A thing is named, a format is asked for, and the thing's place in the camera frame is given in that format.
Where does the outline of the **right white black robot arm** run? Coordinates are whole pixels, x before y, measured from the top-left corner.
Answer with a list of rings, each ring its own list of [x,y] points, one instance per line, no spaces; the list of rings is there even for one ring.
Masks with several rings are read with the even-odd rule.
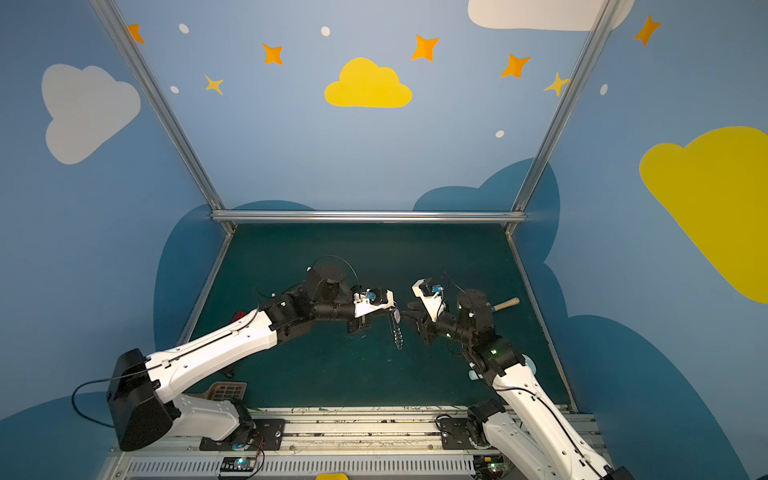
[[[614,467],[568,422],[541,387],[524,355],[495,328],[491,306],[479,290],[458,295],[448,311],[442,286],[421,279],[412,286],[423,309],[416,314],[419,335],[456,341],[470,369],[499,397],[471,409],[482,436],[527,479],[631,479]]]

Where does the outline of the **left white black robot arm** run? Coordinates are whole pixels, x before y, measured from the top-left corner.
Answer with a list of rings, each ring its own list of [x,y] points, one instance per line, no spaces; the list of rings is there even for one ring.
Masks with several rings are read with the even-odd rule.
[[[187,394],[198,381],[261,351],[311,331],[317,321],[344,321],[349,330],[367,317],[391,312],[394,294],[351,286],[333,265],[310,266],[303,282],[268,299],[242,318],[169,350],[129,350],[105,379],[106,401],[119,448],[143,449],[165,437],[199,437],[235,451],[263,439],[240,400],[206,400]]]

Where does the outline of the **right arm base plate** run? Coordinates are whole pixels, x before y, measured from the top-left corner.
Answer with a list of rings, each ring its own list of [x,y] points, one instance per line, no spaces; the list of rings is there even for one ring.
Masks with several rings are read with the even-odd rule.
[[[468,417],[438,415],[434,420],[444,450],[486,450],[491,444],[486,439],[482,424]]]

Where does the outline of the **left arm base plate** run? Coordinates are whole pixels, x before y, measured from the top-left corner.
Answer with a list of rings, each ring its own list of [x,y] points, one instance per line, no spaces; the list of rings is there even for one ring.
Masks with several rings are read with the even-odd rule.
[[[203,437],[200,451],[256,452],[281,448],[286,421],[280,418],[252,419],[240,425],[223,440]]]

